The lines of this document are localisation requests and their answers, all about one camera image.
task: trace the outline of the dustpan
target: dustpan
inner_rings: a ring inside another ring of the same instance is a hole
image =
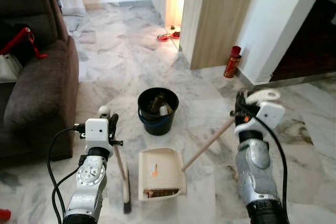
[[[181,153],[157,148],[139,153],[139,200],[163,200],[187,193]]]

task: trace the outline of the marble floor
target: marble floor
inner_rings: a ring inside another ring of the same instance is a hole
[[[244,88],[223,77],[223,67],[190,71],[150,6],[104,4],[82,16],[64,17],[75,38],[80,61],[76,121],[97,116],[107,105],[119,114],[117,139],[130,172],[132,212],[123,214],[122,185],[115,157],[108,162],[100,224],[110,223],[249,223],[237,192],[234,157],[238,140],[231,127],[186,171],[188,193],[144,204],[138,201],[138,152],[172,147],[186,162],[229,118],[235,94]],[[137,115],[137,98],[150,87],[173,90],[180,106],[172,129],[149,135]],[[278,89],[286,114],[277,127],[288,163],[288,212],[291,223],[336,223],[336,79]],[[282,165],[272,140],[273,174],[282,194]],[[85,147],[78,136],[74,157],[52,163],[57,180],[76,168]],[[61,192],[68,202],[74,178]],[[57,223],[51,207],[52,186],[45,162],[1,167],[0,208],[12,210],[8,223]]]

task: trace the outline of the white bag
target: white bag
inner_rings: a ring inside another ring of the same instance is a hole
[[[16,82],[21,71],[22,66],[14,55],[0,55],[0,83]]]

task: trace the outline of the broom handle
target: broom handle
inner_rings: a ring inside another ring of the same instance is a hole
[[[116,145],[114,145],[113,149],[114,149],[114,153],[116,154],[115,156],[117,157],[117,160],[118,160],[118,165],[119,165],[120,173],[121,173],[121,176],[122,176],[122,181],[125,181],[126,180],[126,175],[125,175],[124,167],[123,167],[122,162],[121,162],[121,156],[120,156],[119,148]]]
[[[216,141],[230,126],[235,122],[234,118],[230,118],[226,121],[226,123],[223,125],[220,130],[213,135],[213,137],[192,157],[192,159],[182,168],[182,171],[185,172],[185,170],[206,150],[209,148],[210,145],[214,141]]]

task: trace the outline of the brown sofa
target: brown sofa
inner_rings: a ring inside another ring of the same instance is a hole
[[[32,58],[16,83],[0,83],[0,158],[46,156],[52,137],[75,120],[78,56],[56,0],[0,0],[0,20],[32,28],[44,59]],[[52,160],[72,157],[73,132],[62,135]]]

